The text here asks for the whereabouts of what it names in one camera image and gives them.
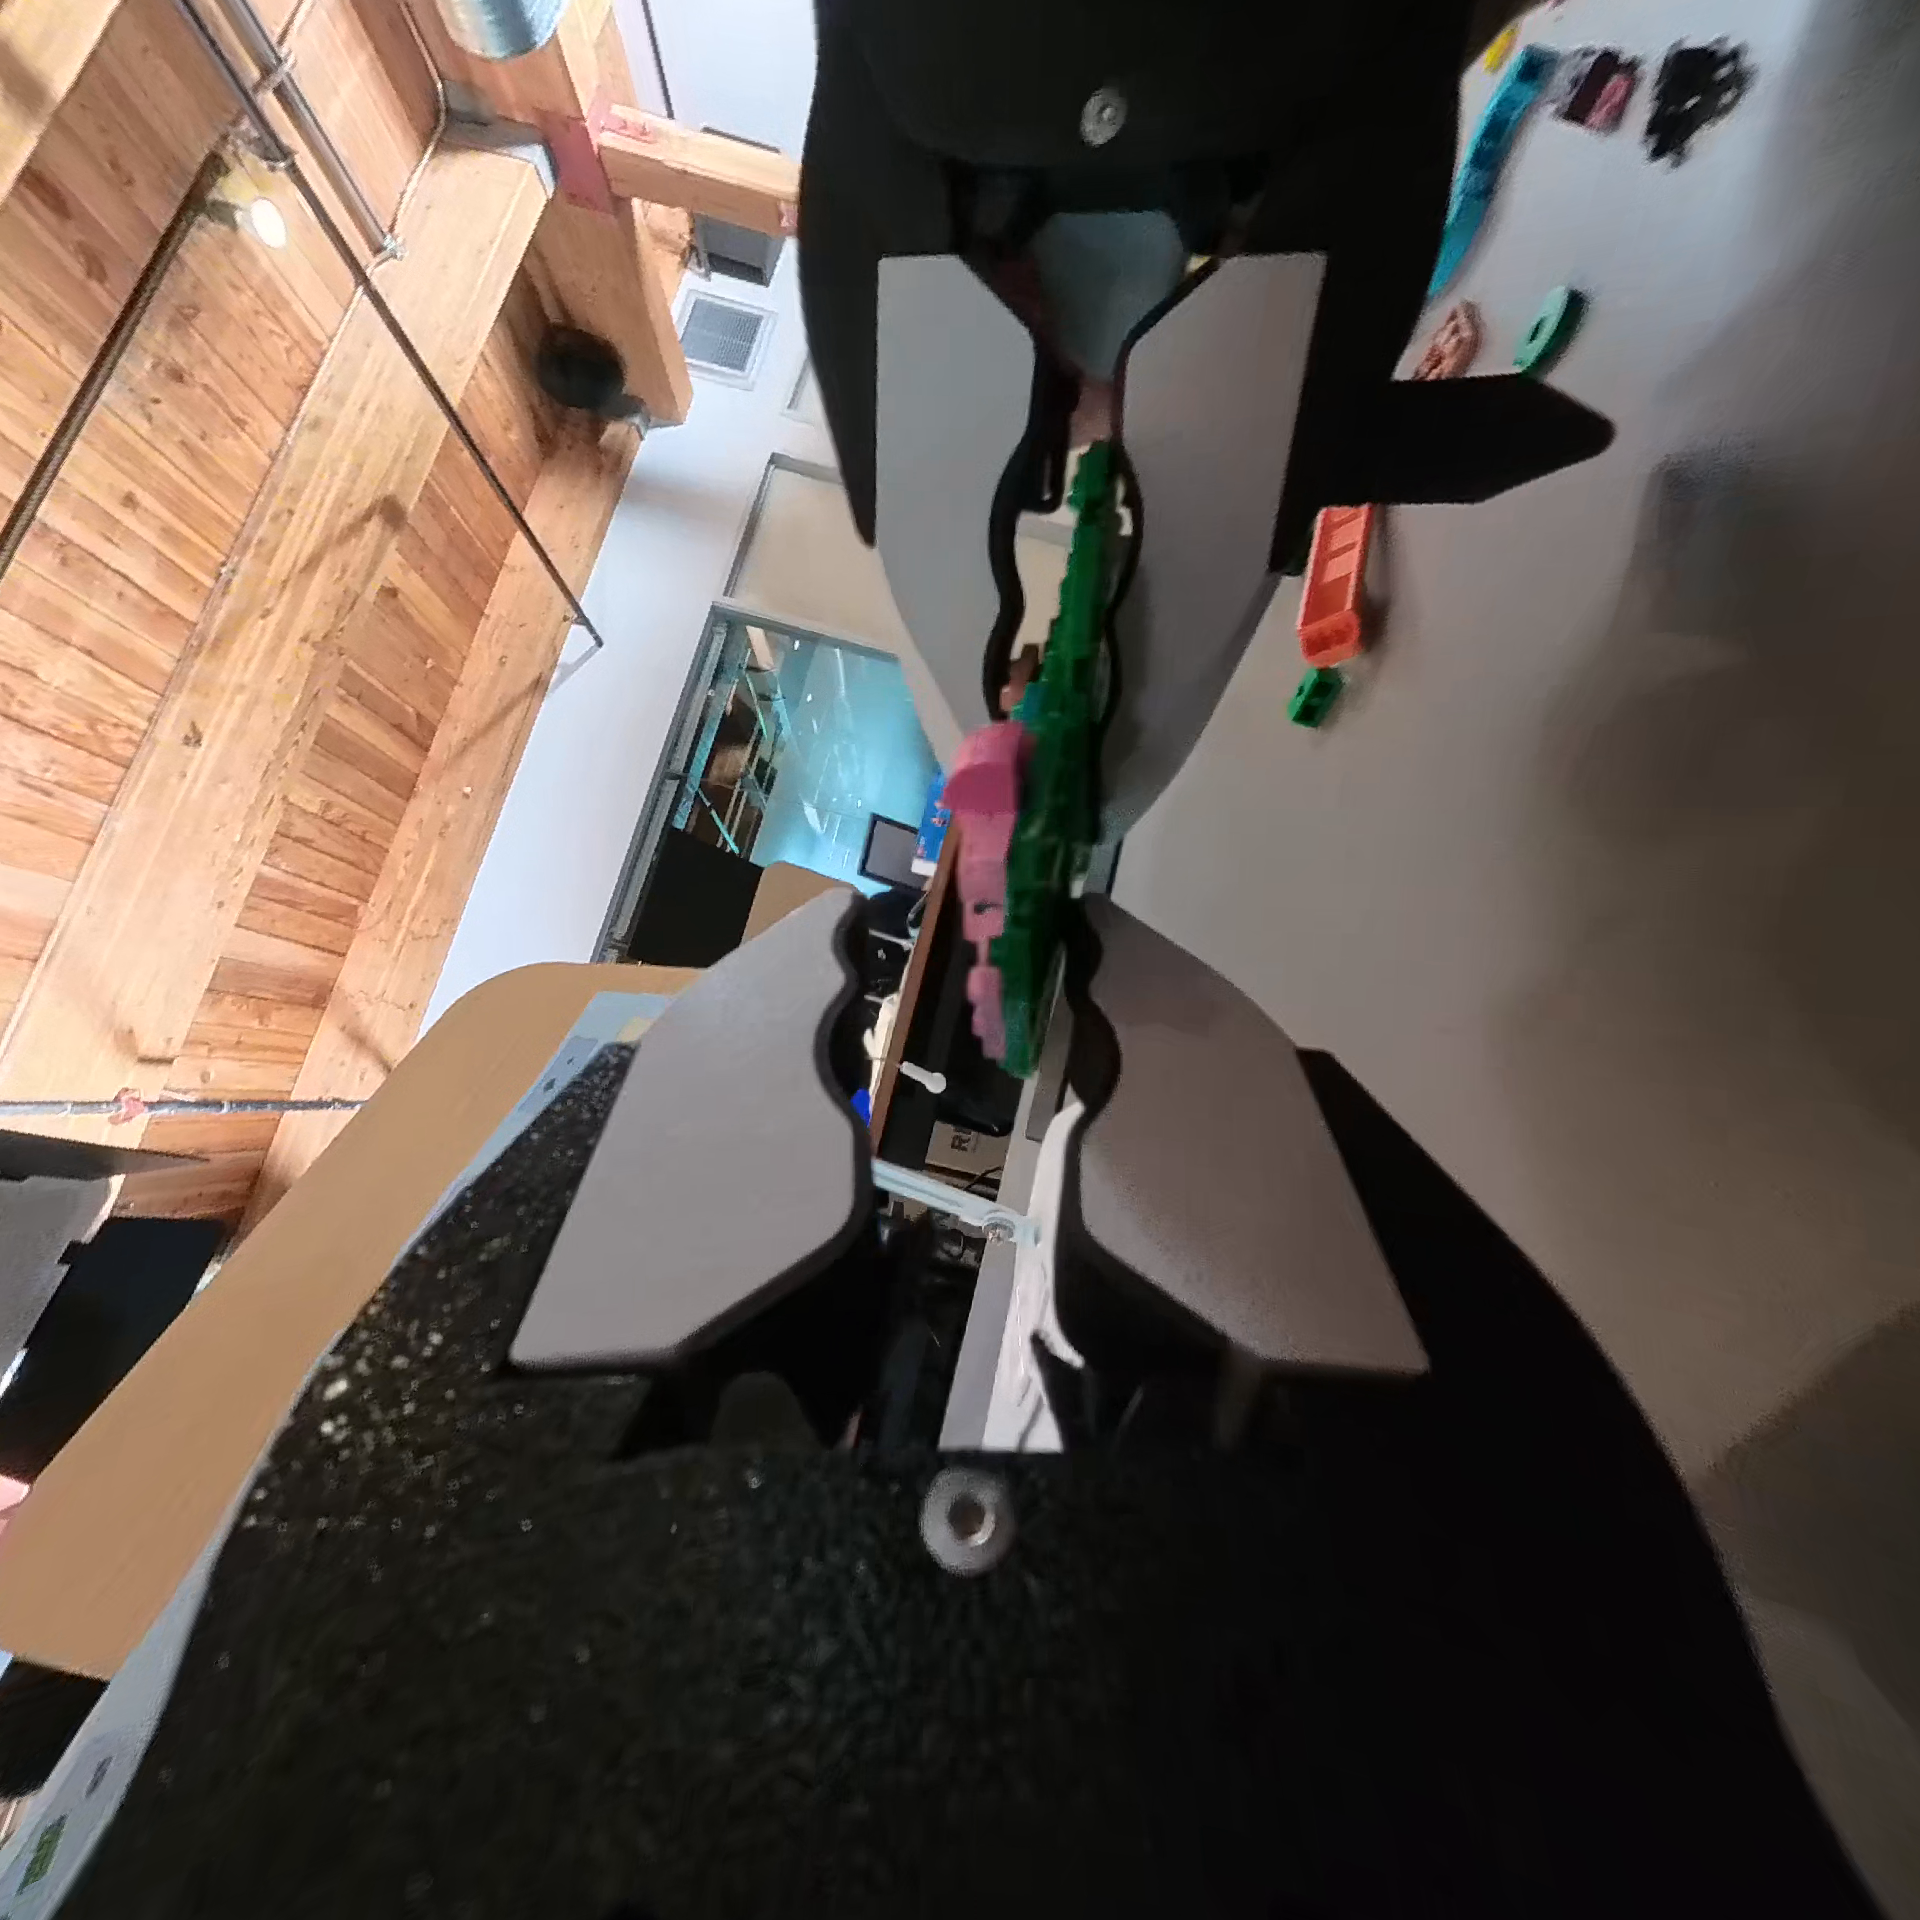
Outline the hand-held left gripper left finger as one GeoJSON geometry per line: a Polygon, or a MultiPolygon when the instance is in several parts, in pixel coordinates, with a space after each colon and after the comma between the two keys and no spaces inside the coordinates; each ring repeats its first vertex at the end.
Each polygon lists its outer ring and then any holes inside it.
{"type": "Polygon", "coordinates": [[[644,1028],[509,1346],[519,1372],[676,1364],[818,1276],[874,1216],[831,1067],[865,898],[834,885],[644,1028]]]}

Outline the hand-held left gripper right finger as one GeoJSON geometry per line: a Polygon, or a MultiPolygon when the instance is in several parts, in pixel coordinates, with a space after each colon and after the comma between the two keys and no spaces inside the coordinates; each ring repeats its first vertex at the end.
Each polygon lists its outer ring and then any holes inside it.
{"type": "Polygon", "coordinates": [[[1277,1385],[1429,1374],[1301,1053],[1108,896],[1066,948],[1051,1406],[1062,1427],[1253,1427],[1277,1385]]]}

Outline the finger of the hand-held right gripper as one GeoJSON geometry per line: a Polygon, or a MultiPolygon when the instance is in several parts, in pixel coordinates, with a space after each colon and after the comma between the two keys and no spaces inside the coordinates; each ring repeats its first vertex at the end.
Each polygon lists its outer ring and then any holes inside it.
{"type": "Polygon", "coordinates": [[[1136,827],[1232,686],[1278,582],[1274,546],[1329,260],[1235,255],[1188,278],[1119,355],[1138,564],[1114,614],[1119,694],[1101,824],[1136,827]]]}
{"type": "Polygon", "coordinates": [[[935,747],[989,714],[982,664],[1008,608],[993,514],[1032,395],[1032,334],[961,256],[878,264],[876,546],[935,747]]]}

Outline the green lego plate build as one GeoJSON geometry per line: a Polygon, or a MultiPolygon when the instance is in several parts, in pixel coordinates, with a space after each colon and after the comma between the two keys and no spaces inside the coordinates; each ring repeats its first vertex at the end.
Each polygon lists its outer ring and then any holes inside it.
{"type": "Polygon", "coordinates": [[[1014,712],[975,729],[947,780],[967,996],[982,1054],[1038,1071],[1067,911],[1099,842],[1101,747],[1119,697],[1117,610],[1141,546],[1138,485],[1123,447],[1079,456],[1074,533],[1038,675],[1014,712]]]}

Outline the long orange lego piece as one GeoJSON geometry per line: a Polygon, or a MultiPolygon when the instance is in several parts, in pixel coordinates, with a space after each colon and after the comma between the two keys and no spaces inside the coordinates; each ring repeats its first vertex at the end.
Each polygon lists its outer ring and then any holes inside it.
{"type": "Polygon", "coordinates": [[[1329,507],[1316,516],[1296,615],[1310,668],[1336,668],[1365,650],[1375,520],[1373,505],[1329,507]]]}

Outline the light blue curved lego piece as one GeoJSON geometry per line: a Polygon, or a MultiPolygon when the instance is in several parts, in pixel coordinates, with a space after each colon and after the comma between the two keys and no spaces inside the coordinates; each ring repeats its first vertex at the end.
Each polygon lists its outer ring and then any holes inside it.
{"type": "Polygon", "coordinates": [[[1543,43],[1525,43],[1503,71],[1503,81],[1482,108],[1453,178],[1447,221],[1427,285],[1427,301],[1453,288],[1475,253],[1482,228],[1499,197],[1503,175],[1512,159],[1529,115],[1540,104],[1562,55],[1543,43]]]}

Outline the dark brown lego plate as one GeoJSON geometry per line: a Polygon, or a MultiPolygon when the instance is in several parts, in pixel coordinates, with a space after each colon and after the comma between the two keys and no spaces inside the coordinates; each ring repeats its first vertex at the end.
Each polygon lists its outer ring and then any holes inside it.
{"type": "Polygon", "coordinates": [[[1692,139],[1742,106],[1753,84],[1744,41],[1677,41],[1660,59],[1644,117],[1644,159],[1679,167],[1692,139]]]}

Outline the lego instruction booklet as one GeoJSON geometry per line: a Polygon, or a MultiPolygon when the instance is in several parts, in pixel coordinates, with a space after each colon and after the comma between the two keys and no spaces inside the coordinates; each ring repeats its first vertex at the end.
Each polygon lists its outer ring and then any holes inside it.
{"type": "MultiPolygon", "coordinates": [[[[671,998],[595,996],[585,1019],[537,1074],[534,1090],[513,1106],[476,1161],[452,1180],[452,1187],[435,1202],[400,1254],[418,1242],[478,1172],[491,1167],[526,1133],[597,1048],[636,1042],[641,1025],[654,1022],[671,998]]],[[[153,1740],[157,1720],[167,1706],[189,1632],[206,1602],[211,1572],[245,1501],[246,1496],[236,1503],[218,1546],[206,1548],[174,1600],[111,1678],[37,1668],[13,1654],[13,1666],[5,1670],[5,1740],[27,1740],[33,1750],[50,1746],[52,1757],[48,1762],[39,1753],[32,1757],[27,1767],[33,1774],[32,1789],[5,1789],[5,1914],[58,1914],[84,1862],[120,1810],[132,1772],[153,1740]]]]}

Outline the white air vent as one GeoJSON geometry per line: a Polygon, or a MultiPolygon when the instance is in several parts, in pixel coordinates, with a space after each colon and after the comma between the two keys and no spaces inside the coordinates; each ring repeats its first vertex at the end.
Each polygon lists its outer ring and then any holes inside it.
{"type": "Polygon", "coordinates": [[[693,376],[739,389],[757,384],[776,333],[776,311],[688,282],[680,288],[676,319],[680,351],[693,376]]]}

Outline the black panel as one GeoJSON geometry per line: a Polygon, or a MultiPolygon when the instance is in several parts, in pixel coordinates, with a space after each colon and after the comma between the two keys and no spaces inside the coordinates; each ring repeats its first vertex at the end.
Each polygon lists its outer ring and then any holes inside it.
{"type": "Polygon", "coordinates": [[[617,962],[708,968],[749,936],[765,868],[688,829],[661,833],[631,923],[614,940],[617,962]]]}

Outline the black ceiling dome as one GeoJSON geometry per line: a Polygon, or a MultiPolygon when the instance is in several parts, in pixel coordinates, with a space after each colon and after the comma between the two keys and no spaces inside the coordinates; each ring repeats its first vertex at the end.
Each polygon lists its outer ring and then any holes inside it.
{"type": "Polygon", "coordinates": [[[649,429],[648,406],[628,393],[619,351],[588,330],[548,325],[536,351],[536,380],[558,407],[636,430],[649,429]]]}

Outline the metal ventilation duct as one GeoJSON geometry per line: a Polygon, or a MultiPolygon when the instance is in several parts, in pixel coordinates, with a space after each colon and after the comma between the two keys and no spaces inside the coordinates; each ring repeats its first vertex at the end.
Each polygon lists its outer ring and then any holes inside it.
{"type": "Polygon", "coordinates": [[[614,3],[435,3],[449,41],[472,59],[592,52],[614,3]]]}

